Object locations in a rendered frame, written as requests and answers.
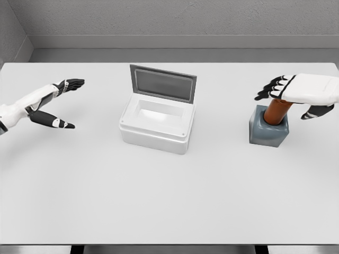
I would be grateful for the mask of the grey-blue square holder block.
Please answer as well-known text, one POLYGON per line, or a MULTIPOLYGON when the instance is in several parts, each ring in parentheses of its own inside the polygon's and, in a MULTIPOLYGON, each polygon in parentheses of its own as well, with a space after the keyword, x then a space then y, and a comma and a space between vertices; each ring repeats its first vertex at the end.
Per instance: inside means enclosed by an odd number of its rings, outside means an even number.
POLYGON ((279 125, 270 125, 264 120, 267 106, 257 105, 249 120, 249 142, 262 146, 279 147, 289 134, 287 115, 279 125))

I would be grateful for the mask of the white open box body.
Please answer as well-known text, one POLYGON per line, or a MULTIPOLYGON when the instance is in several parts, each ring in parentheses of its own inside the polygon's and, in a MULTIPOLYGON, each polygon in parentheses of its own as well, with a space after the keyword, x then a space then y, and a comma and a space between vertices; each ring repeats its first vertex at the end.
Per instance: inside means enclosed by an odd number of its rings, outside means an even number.
POLYGON ((126 143, 183 155, 187 152, 195 104, 133 93, 119 129, 126 143))

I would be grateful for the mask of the brown cylinder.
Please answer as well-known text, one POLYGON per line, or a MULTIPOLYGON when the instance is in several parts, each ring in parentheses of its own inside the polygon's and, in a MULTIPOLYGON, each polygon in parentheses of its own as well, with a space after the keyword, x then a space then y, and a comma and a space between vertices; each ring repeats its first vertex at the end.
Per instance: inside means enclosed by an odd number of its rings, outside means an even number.
POLYGON ((264 112, 264 121, 269 125, 279 125, 292 105, 292 102, 273 99, 264 112))

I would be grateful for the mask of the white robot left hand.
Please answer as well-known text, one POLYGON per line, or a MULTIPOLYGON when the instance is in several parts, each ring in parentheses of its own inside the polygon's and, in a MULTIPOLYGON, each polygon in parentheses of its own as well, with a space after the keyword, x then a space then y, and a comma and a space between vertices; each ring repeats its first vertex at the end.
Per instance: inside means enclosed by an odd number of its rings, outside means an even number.
POLYGON ((14 127, 20 119, 28 117, 32 122, 51 128, 73 129, 75 126, 40 109, 63 93, 77 90, 83 79, 65 79, 59 84, 49 84, 26 95, 8 107, 8 115, 2 116, 6 128, 14 127))

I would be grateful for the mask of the grey hinged box lid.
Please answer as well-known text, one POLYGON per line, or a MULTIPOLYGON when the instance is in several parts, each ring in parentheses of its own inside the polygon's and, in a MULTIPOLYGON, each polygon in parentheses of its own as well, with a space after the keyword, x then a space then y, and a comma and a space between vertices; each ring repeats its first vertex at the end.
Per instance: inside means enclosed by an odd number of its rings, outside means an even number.
POLYGON ((130 73, 136 94, 194 103, 197 76, 132 64, 130 73))

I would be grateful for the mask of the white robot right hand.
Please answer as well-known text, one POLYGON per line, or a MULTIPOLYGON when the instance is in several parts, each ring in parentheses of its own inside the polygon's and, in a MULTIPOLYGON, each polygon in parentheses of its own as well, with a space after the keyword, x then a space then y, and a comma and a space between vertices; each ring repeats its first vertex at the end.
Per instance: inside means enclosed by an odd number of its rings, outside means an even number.
POLYGON ((310 108, 301 116, 302 120, 323 116, 339 104, 339 77, 296 74, 274 78, 255 97, 282 99, 290 103, 309 104, 310 108))

